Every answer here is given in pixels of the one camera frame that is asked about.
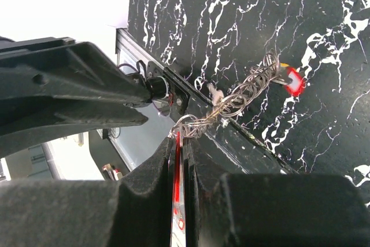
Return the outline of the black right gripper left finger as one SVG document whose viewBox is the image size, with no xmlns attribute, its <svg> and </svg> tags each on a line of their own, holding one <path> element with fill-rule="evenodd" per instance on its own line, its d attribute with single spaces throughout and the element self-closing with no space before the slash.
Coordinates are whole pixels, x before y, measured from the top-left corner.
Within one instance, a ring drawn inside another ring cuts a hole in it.
<svg viewBox="0 0 370 247">
<path fill-rule="evenodd" d="M 120 181 L 24 179 L 1 184 L 2 246 L 169 246 L 174 141 Z"/>
</svg>

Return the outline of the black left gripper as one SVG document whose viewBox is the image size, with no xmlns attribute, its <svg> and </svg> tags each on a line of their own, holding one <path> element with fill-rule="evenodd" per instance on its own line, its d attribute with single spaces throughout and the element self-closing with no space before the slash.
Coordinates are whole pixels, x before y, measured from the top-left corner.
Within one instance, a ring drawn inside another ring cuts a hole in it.
<svg viewBox="0 0 370 247">
<path fill-rule="evenodd" d="M 123 104 L 142 106 L 150 91 L 125 76 L 96 45 L 67 37 L 1 38 L 1 99 L 22 97 L 57 99 L 1 113 L 2 158 L 69 135 L 148 121 Z"/>
</svg>

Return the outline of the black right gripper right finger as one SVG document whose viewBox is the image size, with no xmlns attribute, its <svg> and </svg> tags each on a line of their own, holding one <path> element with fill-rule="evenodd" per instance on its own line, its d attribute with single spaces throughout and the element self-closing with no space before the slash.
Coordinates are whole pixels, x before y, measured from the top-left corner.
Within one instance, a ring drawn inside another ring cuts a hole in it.
<svg viewBox="0 0 370 247">
<path fill-rule="evenodd" d="M 194 139 L 187 157 L 187 246 L 368 246 L 369 213 L 335 175 L 232 174 Z"/>
</svg>

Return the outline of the red key tag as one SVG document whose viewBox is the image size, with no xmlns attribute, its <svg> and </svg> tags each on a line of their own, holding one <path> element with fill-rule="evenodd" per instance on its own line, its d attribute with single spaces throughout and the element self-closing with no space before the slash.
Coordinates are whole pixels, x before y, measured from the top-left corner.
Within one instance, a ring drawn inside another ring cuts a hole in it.
<svg viewBox="0 0 370 247">
<path fill-rule="evenodd" d="M 175 169 L 173 175 L 171 246 L 186 246 L 186 214 L 184 203 L 183 136 L 176 131 Z"/>
<path fill-rule="evenodd" d="M 293 67 L 287 67 L 287 77 L 289 82 L 285 85 L 286 91 L 293 97 L 300 96 L 305 89 L 305 80 L 301 74 Z"/>
</svg>

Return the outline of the black disc with keyrings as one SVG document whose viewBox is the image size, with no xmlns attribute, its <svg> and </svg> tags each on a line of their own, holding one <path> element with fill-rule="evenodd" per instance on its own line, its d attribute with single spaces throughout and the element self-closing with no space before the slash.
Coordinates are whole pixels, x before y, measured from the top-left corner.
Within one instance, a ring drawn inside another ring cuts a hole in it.
<svg viewBox="0 0 370 247">
<path fill-rule="evenodd" d="M 229 95 L 223 96 L 220 90 L 209 86 L 214 97 L 212 110 L 202 118 L 191 114 L 182 116 L 171 128 L 169 137 L 175 138 L 176 131 L 181 131 L 183 138 L 199 138 L 219 119 L 230 119 L 243 112 L 270 83 L 286 85 L 289 78 L 286 67 L 281 67 L 280 63 L 278 55 L 272 49 L 265 54 L 261 64 L 250 68 L 244 81 L 235 86 Z"/>
</svg>

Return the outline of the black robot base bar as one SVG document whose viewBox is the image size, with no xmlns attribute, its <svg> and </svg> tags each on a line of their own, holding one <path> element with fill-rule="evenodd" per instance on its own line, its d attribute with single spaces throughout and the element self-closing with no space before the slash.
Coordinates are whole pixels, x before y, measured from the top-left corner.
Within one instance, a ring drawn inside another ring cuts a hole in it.
<svg viewBox="0 0 370 247">
<path fill-rule="evenodd" d="M 170 117 L 175 123 L 184 115 L 191 114 L 202 118 L 212 110 L 211 100 L 193 88 L 178 73 L 154 60 L 125 29 L 116 31 L 116 50 L 122 57 L 131 61 L 147 59 L 148 76 L 164 77 L 173 86 Z M 219 119 L 199 138 L 195 138 L 209 158 L 231 172 L 244 174 L 294 172 L 259 139 L 238 124 L 234 117 Z"/>
</svg>

